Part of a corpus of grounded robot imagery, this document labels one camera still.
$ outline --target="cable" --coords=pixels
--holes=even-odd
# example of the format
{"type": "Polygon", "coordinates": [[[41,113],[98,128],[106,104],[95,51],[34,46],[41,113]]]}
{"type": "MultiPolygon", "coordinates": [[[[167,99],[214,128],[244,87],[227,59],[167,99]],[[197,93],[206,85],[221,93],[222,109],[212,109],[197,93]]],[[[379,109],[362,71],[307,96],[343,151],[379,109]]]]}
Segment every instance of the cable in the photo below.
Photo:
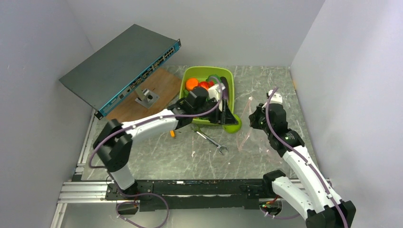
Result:
{"type": "Polygon", "coordinates": [[[152,122],[152,121],[158,120],[158,119],[171,118],[171,117],[187,117],[187,118],[192,117],[192,118],[195,118],[195,117],[201,117],[201,116],[204,116],[204,115],[207,115],[207,114],[213,112],[214,110],[216,110],[216,109],[218,108],[218,105],[220,105],[220,102],[222,101],[222,96],[223,96],[222,93],[223,93],[223,92],[222,92],[222,85],[221,85],[221,83],[218,83],[218,87],[220,88],[220,99],[218,100],[218,102],[216,103],[216,105],[215,105],[212,109],[210,109],[210,110],[208,110],[208,111],[206,111],[206,112],[204,112],[204,113],[201,113],[201,114],[194,114],[194,115],[181,115],[181,114],[178,114],[178,115],[162,115],[162,116],[156,116],[156,117],[153,117],[153,118],[144,120],[144,121],[142,121],[142,122],[140,122],[140,123],[136,123],[136,124],[134,124],[134,125],[131,125],[131,126],[122,128],[122,129],[120,129],[120,130],[118,130],[118,131],[116,131],[116,132],[114,132],[114,133],[108,135],[104,140],[102,140],[102,141],[95,147],[94,151],[92,152],[92,154],[91,154],[91,156],[90,156],[90,158],[89,158],[89,164],[88,164],[88,166],[89,166],[91,169],[105,168],[105,166],[93,166],[93,165],[92,165],[92,160],[94,159],[96,152],[101,148],[101,146],[103,146],[108,140],[110,140],[111,138],[113,138],[113,137],[114,137],[115,135],[117,135],[117,134],[120,134],[120,133],[125,132],[125,131],[127,131],[127,130],[134,129],[135,127],[139,127],[139,126],[141,126],[141,125],[147,124],[147,123],[149,123],[149,122],[152,122]]]}
{"type": "Polygon", "coordinates": [[[136,226],[136,227],[145,228],[145,227],[142,227],[142,226],[138,225],[137,223],[131,221],[130,219],[127,219],[127,218],[123,217],[121,214],[119,214],[119,207],[122,206],[122,205],[124,205],[124,204],[134,204],[134,205],[138,206],[139,203],[136,202],[136,200],[137,200],[137,197],[139,197],[139,196],[155,196],[155,197],[158,197],[159,199],[161,199],[162,202],[165,204],[165,207],[166,207],[166,216],[165,216],[164,221],[163,221],[160,225],[156,226],[155,228],[160,228],[160,227],[162,227],[163,225],[165,225],[165,223],[166,223],[166,221],[168,220],[168,217],[169,217],[169,206],[168,206],[167,201],[166,201],[162,196],[157,195],[157,194],[155,194],[155,193],[151,193],[151,192],[138,193],[138,194],[134,194],[134,195],[125,194],[125,193],[123,193],[123,191],[122,191],[122,189],[119,187],[119,185],[116,183],[116,181],[114,180],[114,178],[113,178],[113,176],[111,175],[111,173],[108,172],[108,171],[107,171],[107,173],[108,173],[108,175],[111,177],[111,179],[114,181],[115,186],[116,186],[116,189],[117,189],[117,191],[119,192],[119,194],[120,194],[121,196],[124,196],[124,197],[127,197],[127,198],[132,198],[132,197],[134,197],[134,202],[125,201],[125,202],[122,202],[122,203],[119,203],[119,204],[116,205],[116,214],[117,214],[117,217],[118,217],[118,218],[121,218],[121,219],[123,219],[124,221],[126,221],[126,222],[128,222],[128,223],[130,223],[130,224],[132,224],[132,225],[134,225],[134,226],[136,226]]]}
{"type": "MultiPolygon", "coordinates": [[[[305,163],[308,162],[308,160],[301,154],[299,153],[296,149],[294,149],[292,146],[288,145],[288,143],[286,143],[284,140],[282,140],[273,130],[273,127],[270,124],[270,119],[269,119],[269,106],[270,106],[270,100],[272,99],[274,93],[278,90],[278,87],[275,87],[273,89],[273,92],[270,94],[269,98],[267,99],[267,107],[266,107],[266,120],[267,120],[267,125],[269,126],[269,129],[271,131],[271,133],[274,135],[274,137],[276,137],[276,139],[282,143],[284,146],[286,146],[287,148],[289,148],[290,150],[292,150],[295,154],[298,155],[298,157],[300,157],[305,163]]],[[[312,171],[315,173],[315,175],[317,176],[317,178],[319,179],[320,183],[322,184],[323,188],[325,189],[326,194],[330,194],[329,189],[327,189],[325,181],[322,179],[322,177],[320,176],[319,172],[315,169],[315,167],[312,164],[309,164],[309,167],[312,169],[312,171]]],[[[331,197],[330,200],[332,201],[332,203],[335,205],[336,210],[339,212],[341,220],[343,221],[343,225],[344,228],[348,228],[348,224],[347,221],[345,219],[345,216],[343,214],[343,212],[341,211],[339,205],[336,203],[336,200],[331,197]]]]}
{"type": "Polygon", "coordinates": [[[267,202],[266,204],[273,204],[278,199],[278,195],[274,198],[274,200],[267,202]]]}
{"type": "Polygon", "coordinates": [[[105,184],[106,184],[106,185],[108,185],[108,178],[109,178],[109,177],[110,177],[110,176],[109,176],[109,175],[107,175],[107,176],[106,176],[106,178],[105,178],[105,184]]]}
{"type": "Polygon", "coordinates": [[[260,208],[260,211],[265,215],[265,216],[269,216],[272,219],[281,219],[281,220],[287,220],[287,219],[295,219],[297,217],[299,217],[299,214],[293,215],[293,216],[289,216],[289,217],[278,217],[278,216],[273,216],[270,215],[268,212],[265,212],[262,208],[260,208]]]}

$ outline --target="metal wrench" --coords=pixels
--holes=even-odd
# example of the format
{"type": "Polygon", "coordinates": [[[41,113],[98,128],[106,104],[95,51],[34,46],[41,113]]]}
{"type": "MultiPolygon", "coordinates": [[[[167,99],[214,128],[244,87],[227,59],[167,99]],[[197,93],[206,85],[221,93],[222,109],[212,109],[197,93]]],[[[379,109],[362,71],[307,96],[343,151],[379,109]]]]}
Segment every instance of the metal wrench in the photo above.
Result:
{"type": "Polygon", "coordinates": [[[191,126],[191,130],[192,130],[192,132],[195,132],[195,133],[199,134],[201,137],[203,137],[204,139],[206,139],[207,141],[209,141],[211,144],[213,144],[215,147],[217,147],[218,152],[219,152],[220,154],[224,155],[224,154],[222,153],[223,150],[227,150],[227,151],[228,151],[228,147],[227,147],[227,146],[221,145],[221,144],[219,144],[218,142],[214,141],[212,138],[210,138],[208,135],[206,135],[204,132],[202,132],[202,131],[200,130],[200,127],[199,127],[199,126],[197,126],[197,125],[192,125],[192,126],[191,126]]]}

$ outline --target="green plastic bin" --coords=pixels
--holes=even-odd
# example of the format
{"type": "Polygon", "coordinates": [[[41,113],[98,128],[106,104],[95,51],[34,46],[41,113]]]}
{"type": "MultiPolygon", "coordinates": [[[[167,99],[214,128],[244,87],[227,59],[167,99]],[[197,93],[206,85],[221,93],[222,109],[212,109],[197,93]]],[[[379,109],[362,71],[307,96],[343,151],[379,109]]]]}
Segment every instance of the green plastic bin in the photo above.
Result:
{"type": "MultiPolygon", "coordinates": [[[[228,81],[228,92],[230,95],[230,100],[228,101],[228,106],[231,110],[232,113],[234,113],[234,102],[235,102],[235,91],[234,91],[234,75],[232,73],[224,68],[219,68],[219,67],[213,67],[213,66],[192,66],[188,68],[182,79],[182,84],[181,84],[181,90],[179,92],[179,98],[183,98],[184,95],[184,90],[186,90],[186,80],[188,80],[191,77],[197,78],[199,82],[207,80],[207,78],[210,75],[218,75],[219,77],[225,77],[228,81]]],[[[194,118],[193,122],[194,124],[204,124],[204,125],[215,125],[213,123],[210,123],[208,120],[201,120],[199,118],[194,118]]]]}

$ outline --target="orange fruit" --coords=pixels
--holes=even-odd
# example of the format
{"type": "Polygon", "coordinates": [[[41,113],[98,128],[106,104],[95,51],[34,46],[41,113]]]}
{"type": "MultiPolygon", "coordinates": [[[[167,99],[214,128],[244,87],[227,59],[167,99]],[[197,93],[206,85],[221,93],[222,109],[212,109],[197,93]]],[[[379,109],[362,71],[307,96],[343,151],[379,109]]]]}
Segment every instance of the orange fruit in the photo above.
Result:
{"type": "Polygon", "coordinates": [[[189,79],[186,81],[186,83],[185,83],[186,89],[187,89],[188,91],[192,91],[198,84],[199,84],[199,80],[197,80],[197,79],[194,78],[194,77],[189,78],[189,79]]]}

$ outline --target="marble surface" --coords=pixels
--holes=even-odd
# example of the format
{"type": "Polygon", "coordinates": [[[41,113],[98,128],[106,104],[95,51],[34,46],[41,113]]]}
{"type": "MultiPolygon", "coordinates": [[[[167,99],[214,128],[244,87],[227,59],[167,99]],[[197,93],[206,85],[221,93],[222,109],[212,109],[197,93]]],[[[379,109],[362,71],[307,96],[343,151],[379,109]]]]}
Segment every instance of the marble surface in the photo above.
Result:
{"type": "MultiPolygon", "coordinates": [[[[169,72],[181,78],[189,66],[165,66],[169,72]]],[[[288,177],[296,178],[291,168],[273,150],[263,131],[249,127],[248,116],[256,105],[266,101],[266,92],[275,86],[283,96],[288,127],[298,132],[316,163],[297,95],[287,67],[220,66],[234,74],[235,109],[242,122],[242,129],[235,134],[226,133],[221,126],[204,126],[201,129],[211,138],[226,145],[229,152],[219,154],[209,142],[190,131],[179,129],[176,138],[165,132],[132,146],[129,168],[136,179],[248,179],[280,169],[288,177]]],[[[96,138],[106,120],[97,122],[89,140],[96,138]]],[[[94,164],[102,162],[95,157],[94,164]]],[[[105,180],[103,169],[85,167],[82,180],[105,180]]]]}

